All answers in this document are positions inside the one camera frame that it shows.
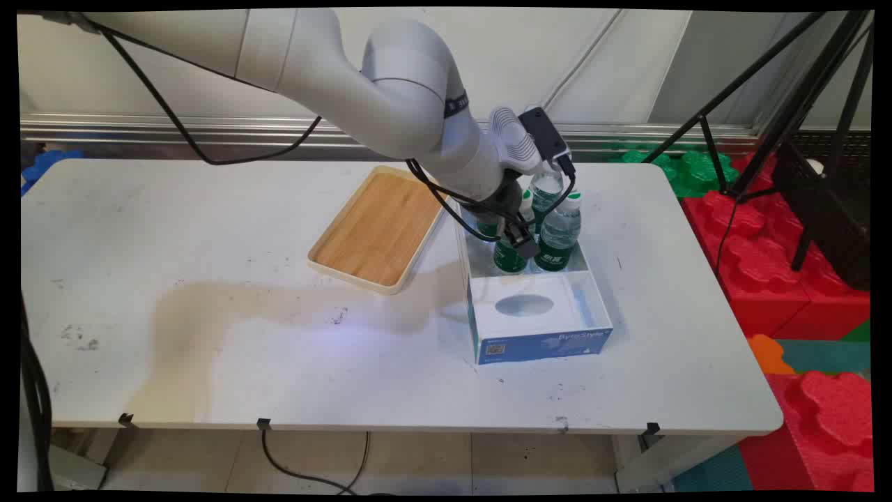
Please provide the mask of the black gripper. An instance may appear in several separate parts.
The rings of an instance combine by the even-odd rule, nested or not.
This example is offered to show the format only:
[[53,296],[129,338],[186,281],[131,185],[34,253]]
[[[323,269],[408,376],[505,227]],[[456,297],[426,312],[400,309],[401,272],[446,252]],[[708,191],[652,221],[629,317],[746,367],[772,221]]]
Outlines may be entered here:
[[[513,247],[523,259],[532,259],[541,252],[541,249],[539,249],[535,234],[536,222],[532,217],[521,214],[522,201],[523,190],[517,177],[504,177],[497,191],[484,200],[484,209],[479,210],[479,231],[496,232],[498,230],[499,241],[497,244],[503,245],[503,247]],[[497,213],[491,212],[491,208],[517,216],[528,222],[528,225],[504,220]]]

